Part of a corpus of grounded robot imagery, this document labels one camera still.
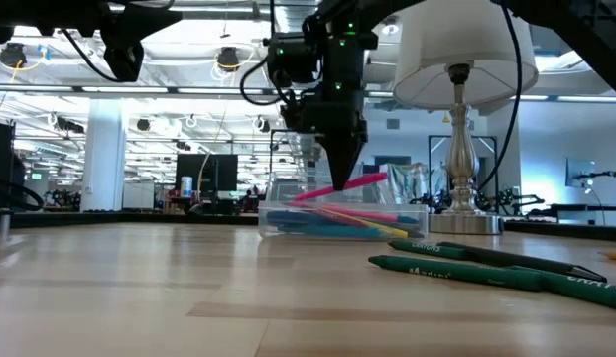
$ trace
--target plastic box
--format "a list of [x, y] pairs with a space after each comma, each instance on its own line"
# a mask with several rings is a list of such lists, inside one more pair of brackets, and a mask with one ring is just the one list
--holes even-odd
[[381, 201], [380, 183], [295, 201], [301, 193], [330, 184], [318, 177], [273, 180], [267, 200], [259, 204], [261, 236], [379, 241], [427, 237], [427, 207], [376, 203]]

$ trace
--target black monitor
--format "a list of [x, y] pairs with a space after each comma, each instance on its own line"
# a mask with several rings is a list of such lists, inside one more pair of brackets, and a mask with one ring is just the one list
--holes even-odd
[[567, 187], [583, 187], [581, 176], [595, 173], [595, 163], [590, 160], [567, 158], [565, 161], [565, 185]]
[[[182, 184], [182, 177], [192, 178], [192, 190], [197, 190], [199, 170], [206, 154], [178, 154], [176, 167], [176, 188]], [[211, 155], [201, 176], [202, 192], [237, 190], [237, 155]]]

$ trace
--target pillar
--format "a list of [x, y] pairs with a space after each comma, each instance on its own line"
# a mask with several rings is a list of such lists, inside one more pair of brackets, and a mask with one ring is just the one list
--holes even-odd
[[122, 209], [127, 123], [122, 100], [89, 102], [81, 211]]

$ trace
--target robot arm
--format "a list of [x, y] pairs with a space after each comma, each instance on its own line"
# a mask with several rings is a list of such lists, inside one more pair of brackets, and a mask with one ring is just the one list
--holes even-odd
[[[385, 17], [424, 0], [324, 0], [302, 33], [275, 34], [268, 74], [284, 97], [289, 129], [312, 133], [327, 151], [335, 189], [343, 189], [367, 140], [363, 110], [363, 52], [377, 47], [372, 29]], [[597, 0], [491, 0], [529, 23], [553, 29], [616, 90], [616, 14]], [[281, 88], [320, 79], [309, 96], [287, 98]]]
[[136, 81], [144, 50], [140, 40], [182, 19], [182, 13], [112, 1], [125, 6], [114, 14], [106, 0], [0, 1], [0, 44], [9, 41], [14, 27], [34, 26], [51, 36], [54, 28], [78, 29], [92, 37], [99, 29], [107, 49], [104, 58], [120, 81]]

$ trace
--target black cable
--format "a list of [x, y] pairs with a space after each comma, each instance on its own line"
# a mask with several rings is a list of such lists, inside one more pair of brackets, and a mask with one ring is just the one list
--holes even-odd
[[96, 67], [92, 62], [91, 59], [89, 59], [89, 57], [80, 49], [80, 46], [76, 43], [76, 40], [69, 34], [69, 32], [67, 31], [67, 29], [61, 29], [62, 33], [67, 37], [67, 39], [69, 40], [69, 42], [71, 43], [71, 45], [76, 49], [76, 51], [78, 52], [78, 54], [82, 57], [82, 59], [87, 63], [87, 65], [93, 70], [95, 71], [98, 75], [100, 75], [101, 77], [115, 82], [115, 83], [124, 83], [124, 80], [118, 79], [118, 78], [114, 78], [112, 76], [109, 76], [105, 73], [103, 73], [100, 69], [98, 69], [98, 67]]
[[506, 155], [506, 150], [508, 149], [508, 143], [510, 142], [510, 137], [513, 134], [513, 129], [515, 128], [515, 121], [517, 120], [517, 111], [519, 110], [519, 101], [522, 95], [522, 84], [524, 83], [524, 71], [522, 67], [522, 54], [519, 49], [519, 40], [517, 40], [517, 34], [515, 33], [515, 28], [513, 27], [513, 22], [510, 19], [510, 14], [508, 13], [508, 8], [506, 7], [506, 1], [503, 1], [502, 4], [502, 12], [504, 13], [504, 18], [506, 19], [506, 25], [508, 26], [508, 31], [510, 32], [510, 37], [513, 40], [513, 47], [515, 48], [515, 60], [517, 61], [517, 92], [515, 93], [515, 102], [513, 104], [513, 113], [511, 114], [510, 124], [508, 124], [508, 131], [506, 132], [506, 138], [504, 139], [504, 145], [502, 146], [502, 151], [499, 154], [499, 158], [495, 163], [495, 167], [488, 174], [488, 177], [484, 180], [482, 185], [480, 185], [477, 190], [482, 190], [486, 183], [490, 182], [491, 179], [495, 177], [497, 171], [499, 170], [499, 165], [501, 164], [504, 156]]
[[169, 0], [169, 3], [165, 6], [159, 7], [158, 9], [169, 10], [176, 3], [176, 0]]
[[244, 99], [250, 104], [258, 105], [258, 106], [266, 106], [266, 105], [272, 105], [272, 104], [279, 103], [282, 100], [281, 97], [279, 97], [269, 102], [258, 102], [256, 100], [250, 99], [250, 97], [248, 97], [248, 94], [246, 94], [246, 91], [245, 91], [246, 79], [248, 79], [248, 77], [252, 73], [257, 71], [257, 69], [261, 68], [264, 64], [266, 64], [267, 60], [268, 60], [268, 57], [264, 57], [263, 59], [261, 59], [259, 63], [255, 64], [252, 68], [248, 69], [244, 73], [244, 75], [241, 77], [241, 80], [239, 80], [239, 92], [241, 93], [241, 96], [244, 97]]
[[275, 0], [270, 0], [270, 38], [275, 35]]
[[[31, 189], [25, 188], [19, 184], [11, 183], [0, 179], [0, 185], [10, 188], [10, 193], [0, 189], [0, 197], [10, 202], [10, 206], [21, 208], [28, 211], [38, 211], [43, 208], [43, 199]], [[17, 199], [12, 193], [22, 192], [31, 197], [37, 204], [30, 204], [23, 200]]]
[[589, 190], [592, 194], [594, 194], [594, 197], [596, 197], [596, 200], [598, 201], [598, 206], [601, 208], [601, 213], [603, 213], [603, 225], [607, 225], [605, 221], [605, 208], [603, 208], [603, 202], [601, 202], [601, 199], [598, 198], [598, 194], [596, 194], [596, 191], [591, 185], [589, 185]]
[[283, 90], [279, 86], [279, 74], [280, 74], [280, 72], [278, 70], [273, 73], [273, 75], [272, 75], [272, 84], [275, 86], [275, 89], [277, 89], [277, 93], [279, 94], [279, 97], [281, 98], [281, 100], [283, 100], [284, 103], [286, 103], [288, 105], [292, 105], [293, 103], [291, 102], [291, 100], [288, 99], [286, 94], [284, 94]]

